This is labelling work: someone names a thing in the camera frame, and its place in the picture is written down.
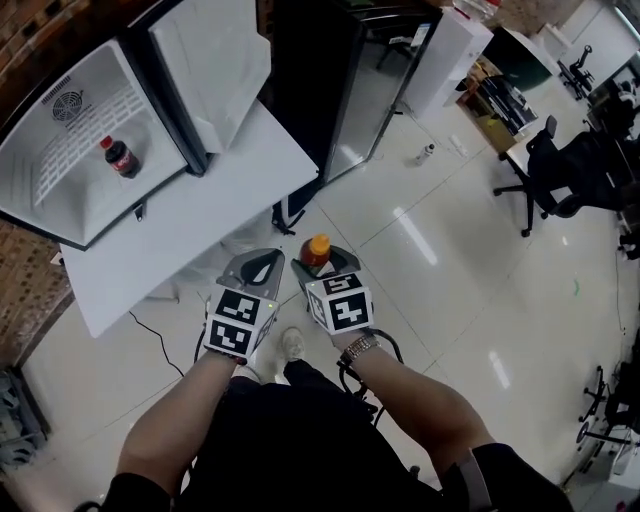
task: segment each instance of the orange bottle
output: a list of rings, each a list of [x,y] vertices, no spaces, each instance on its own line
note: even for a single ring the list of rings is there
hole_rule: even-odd
[[[312,274],[318,275],[329,261],[330,255],[331,241],[329,237],[327,235],[316,235],[302,244],[299,259]]]

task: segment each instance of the white tile floor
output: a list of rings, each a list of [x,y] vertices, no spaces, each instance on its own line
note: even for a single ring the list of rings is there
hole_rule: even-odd
[[[410,165],[432,141],[428,162]],[[494,437],[559,480],[575,453],[582,388],[597,364],[613,368],[635,332],[637,265],[620,260],[616,268],[615,222],[605,211],[537,217],[531,238],[521,238],[524,198],[491,193],[515,182],[457,107],[424,129],[396,116],[374,159],[320,193],[296,237],[274,235],[272,245],[292,257],[325,232],[355,251],[378,327],[400,342],[408,364],[458,389]],[[335,380],[337,353],[289,274],[273,335],[300,327],[309,361]],[[195,290],[183,290],[180,305],[142,303],[135,312],[163,333],[169,356],[186,371],[203,313]],[[132,318],[93,340],[76,305],[24,370],[53,427],[40,457],[11,476],[29,510],[68,511],[99,499],[131,424],[176,380],[157,338]],[[407,466],[434,480],[426,455],[388,416],[381,429]]]

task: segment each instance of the white sneaker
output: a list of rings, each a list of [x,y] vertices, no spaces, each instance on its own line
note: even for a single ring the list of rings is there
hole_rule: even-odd
[[[289,327],[282,333],[280,346],[286,363],[304,359],[304,337],[297,327]]]

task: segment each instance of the forearm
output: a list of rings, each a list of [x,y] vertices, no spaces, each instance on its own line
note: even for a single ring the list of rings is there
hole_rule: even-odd
[[[206,353],[134,425],[118,472],[146,473],[170,494],[204,442],[236,363]]]
[[[398,426],[429,453],[439,474],[470,448],[493,442],[462,395],[414,372],[381,348],[362,354],[353,369]]]

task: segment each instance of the silver watch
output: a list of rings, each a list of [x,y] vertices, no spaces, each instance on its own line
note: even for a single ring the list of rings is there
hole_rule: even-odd
[[[347,366],[351,366],[353,362],[363,353],[373,347],[379,347],[380,342],[371,334],[363,334],[360,338],[349,345],[340,356],[340,360]]]

